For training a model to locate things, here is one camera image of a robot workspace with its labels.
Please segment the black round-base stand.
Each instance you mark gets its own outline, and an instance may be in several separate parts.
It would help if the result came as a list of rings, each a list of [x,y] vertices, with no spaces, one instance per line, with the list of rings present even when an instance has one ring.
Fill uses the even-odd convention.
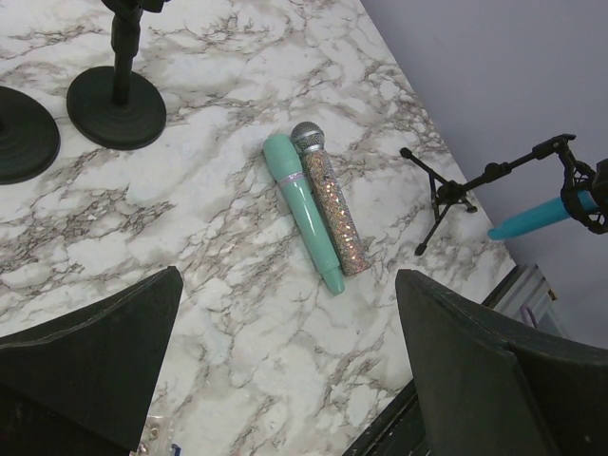
[[[164,0],[105,1],[114,13],[112,66],[96,66],[78,75],[66,94],[66,110],[86,138],[110,149],[135,150],[153,143],[166,125],[160,92],[132,70],[139,51],[141,18],[160,13]]]
[[[47,170],[61,145],[57,123],[27,94],[1,87],[1,184],[28,181]]]

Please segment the glitter rhinestone microphone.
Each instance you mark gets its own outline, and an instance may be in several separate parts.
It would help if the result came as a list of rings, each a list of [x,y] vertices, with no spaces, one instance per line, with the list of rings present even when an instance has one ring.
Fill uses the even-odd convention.
[[[291,141],[303,162],[344,274],[354,276],[368,270],[371,264],[325,150],[324,132],[316,123],[302,122],[292,130]]]

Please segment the mint green microphone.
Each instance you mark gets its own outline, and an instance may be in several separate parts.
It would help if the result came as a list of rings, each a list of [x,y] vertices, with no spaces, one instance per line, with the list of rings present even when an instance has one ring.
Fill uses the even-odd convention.
[[[313,264],[334,295],[345,291],[337,254],[314,202],[303,165],[290,138],[274,134],[263,143],[268,169],[288,203]]]

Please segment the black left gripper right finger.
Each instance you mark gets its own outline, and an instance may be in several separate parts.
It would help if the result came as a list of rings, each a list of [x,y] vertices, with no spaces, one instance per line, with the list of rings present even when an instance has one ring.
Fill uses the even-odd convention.
[[[547,334],[414,270],[395,279],[434,455],[604,455],[607,351]]]

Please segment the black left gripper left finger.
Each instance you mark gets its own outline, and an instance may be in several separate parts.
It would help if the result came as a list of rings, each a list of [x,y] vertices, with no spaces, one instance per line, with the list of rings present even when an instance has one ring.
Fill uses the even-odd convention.
[[[182,288],[171,266],[2,337],[2,450],[137,450]]]

